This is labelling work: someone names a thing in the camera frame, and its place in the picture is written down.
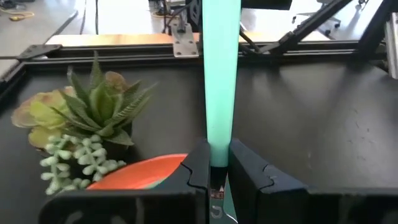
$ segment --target orange bowl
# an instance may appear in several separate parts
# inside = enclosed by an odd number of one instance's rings
[[[186,154],[171,154],[128,165],[91,184],[91,190],[132,190],[153,187],[171,175]]]

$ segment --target glowing green tube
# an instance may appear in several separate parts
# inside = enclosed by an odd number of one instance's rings
[[[207,138],[211,165],[228,166],[241,0],[203,0]]]

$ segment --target black tabletop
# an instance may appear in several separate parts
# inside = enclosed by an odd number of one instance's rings
[[[201,67],[115,69],[129,82],[159,82],[133,124],[136,160],[190,152],[206,136]],[[37,223],[47,198],[41,156],[14,108],[34,93],[67,85],[66,69],[28,75],[1,102],[0,221]],[[83,78],[88,72],[77,71]],[[312,185],[398,186],[398,82],[370,65],[286,65],[238,71],[233,136]]]

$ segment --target chair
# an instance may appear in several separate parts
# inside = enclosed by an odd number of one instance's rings
[[[317,0],[317,2],[322,4],[321,8],[325,7],[327,4],[331,3],[332,1],[333,0]],[[316,12],[304,12],[304,13],[298,13],[297,15],[299,15],[299,16],[312,16],[312,15],[314,15],[314,13],[316,13]],[[293,23],[296,20],[297,15],[293,17],[293,21],[292,21]],[[335,22],[335,28],[339,28],[340,27],[341,20],[335,18],[334,16],[329,18],[329,21]],[[325,35],[328,36],[330,34],[330,32],[331,32],[331,30],[325,30]]]

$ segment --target succulent plant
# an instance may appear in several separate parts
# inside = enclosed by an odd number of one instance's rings
[[[74,95],[73,88],[70,86],[66,87],[64,92],[70,96]],[[49,136],[60,136],[60,128],[65,126],[65,118],[55,113],[49,106],[65,114],[69,113],[59,91],[51,91],[30,97],[11,116],[13,125],[20,128],[32,128],[29,142],[37,148],[43,148]]]
[[[108,72],[103,75],[96,52],[89,89],[83,88],[71,67],[68,68],[67,75],[76,97],[63,91],[60,94],[66,101],[70,114],[51,106],[54,112],[67,121],[68,126],[63,132],[78,137],[97,134],[105,141],[133,145],[130,135],[123,127],[130,124],[144,109],[153,86],[138,91],[140,81],[126,86],[124,78],[118,73]]]
[[[52,195],[65,190],[85,189],[92,182],[101,180],[106,174],[125,166],[124,161],[106,159],[106,150],[101,144],[101,137],[93,135],[90,138],[79,139],[64,134],[62,137],[50,136],[45,150],[51,155],[40,161],[43,167],[50,167],[50,172],[41,175],[43,180],[51,180],[45,191]],[[68,146],[74,146],[74,152],[69,151]],[[90,179],[70,178],[70,165],[66,162],[76,159],[79,165],[86,166],[82,173]]]

